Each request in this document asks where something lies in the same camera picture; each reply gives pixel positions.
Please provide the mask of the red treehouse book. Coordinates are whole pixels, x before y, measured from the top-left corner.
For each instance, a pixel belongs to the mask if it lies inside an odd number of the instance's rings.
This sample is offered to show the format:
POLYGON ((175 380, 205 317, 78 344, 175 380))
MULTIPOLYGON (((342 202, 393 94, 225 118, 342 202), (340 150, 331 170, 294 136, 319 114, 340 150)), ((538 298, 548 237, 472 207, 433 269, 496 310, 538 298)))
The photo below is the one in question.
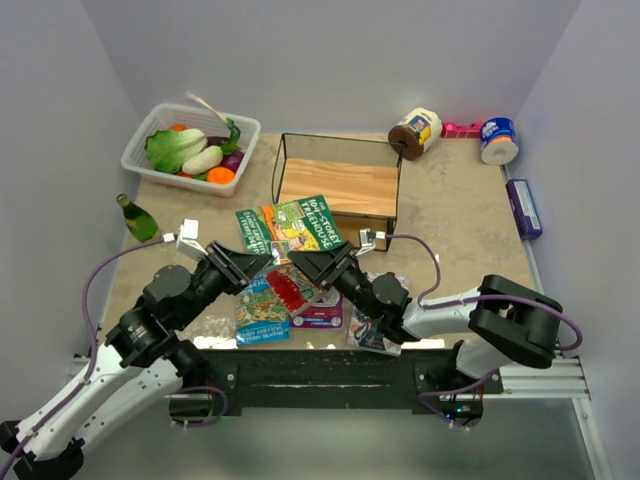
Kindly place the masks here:
POLYGON ((266 282, 285 307, 290 318, 313 305, 323 290, 311 282, 292 263, 279 265, 266 273, 266 282))

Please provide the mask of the green 104-storey treehouse book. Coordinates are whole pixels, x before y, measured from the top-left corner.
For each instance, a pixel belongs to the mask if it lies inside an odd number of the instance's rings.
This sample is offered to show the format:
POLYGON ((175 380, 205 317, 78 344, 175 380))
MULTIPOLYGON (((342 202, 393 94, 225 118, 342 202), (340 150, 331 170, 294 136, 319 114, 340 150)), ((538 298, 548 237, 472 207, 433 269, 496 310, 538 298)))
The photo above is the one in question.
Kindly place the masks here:
POLYGON ((326 199, 316 195, 235 213, 249 252, 271 254, 276 264, 290 251, 331 250, 343 243, 326 199))

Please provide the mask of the black wire wooden shelf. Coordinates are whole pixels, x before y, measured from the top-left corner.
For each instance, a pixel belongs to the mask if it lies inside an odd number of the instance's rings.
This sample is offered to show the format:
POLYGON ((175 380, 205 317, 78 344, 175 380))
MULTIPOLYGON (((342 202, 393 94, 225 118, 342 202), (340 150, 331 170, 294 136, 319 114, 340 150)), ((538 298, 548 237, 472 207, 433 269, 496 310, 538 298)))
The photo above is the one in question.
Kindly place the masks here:
POLYGON ((342 237, 392 234, 398 220, 404 146, 385 138, 283 133, 271 177, 275 203, 322 195, 342 237))

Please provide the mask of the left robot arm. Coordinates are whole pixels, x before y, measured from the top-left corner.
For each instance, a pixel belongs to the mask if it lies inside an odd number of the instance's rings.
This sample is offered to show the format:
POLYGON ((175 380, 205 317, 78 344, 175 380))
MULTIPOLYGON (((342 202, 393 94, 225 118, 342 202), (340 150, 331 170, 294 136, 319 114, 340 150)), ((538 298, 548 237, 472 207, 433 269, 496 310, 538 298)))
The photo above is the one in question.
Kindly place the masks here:
POLYGON ((1 472, 20 479, 70 479, 84 451, 160 397, 196 392, 207 380, 204 357, 178 338, 223 294, 237 295, 270 264, 268 254, 192 246, 196 268, 158 270, 88 363, 29 417, 1 425, 9 457, 1 472))

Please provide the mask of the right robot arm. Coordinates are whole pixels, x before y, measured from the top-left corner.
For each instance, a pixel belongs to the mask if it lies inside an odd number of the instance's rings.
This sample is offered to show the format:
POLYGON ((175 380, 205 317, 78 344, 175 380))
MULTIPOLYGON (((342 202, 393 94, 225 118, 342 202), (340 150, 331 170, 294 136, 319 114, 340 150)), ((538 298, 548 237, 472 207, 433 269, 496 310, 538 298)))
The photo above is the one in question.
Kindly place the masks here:
POLYGON ((420 300, 412 299, 391 272, 369 279, 349 242, 287 257, 314 285, 335 288, 396 344, 474 333, 445 369, 446 382, 456 392, 469 392, 509 363, 536 369, 552 364, 561 305, 503 276, 487 275, 479 287, 458 295, 420 300))

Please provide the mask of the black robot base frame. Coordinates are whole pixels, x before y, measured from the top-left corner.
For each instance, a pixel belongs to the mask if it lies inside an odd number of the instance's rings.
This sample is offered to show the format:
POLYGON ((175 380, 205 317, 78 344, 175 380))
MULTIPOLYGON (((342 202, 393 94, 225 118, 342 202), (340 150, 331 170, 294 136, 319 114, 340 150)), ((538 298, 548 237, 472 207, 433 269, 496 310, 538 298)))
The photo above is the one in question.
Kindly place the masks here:
POLYGON ((454 350, 398 357, 359 350, 209 350, 170 404, 175 420, 239 416, 247 409, 404 410, 470 426, 482 395, 502 390, 495 370, 475 379, 454 368, 454 350))

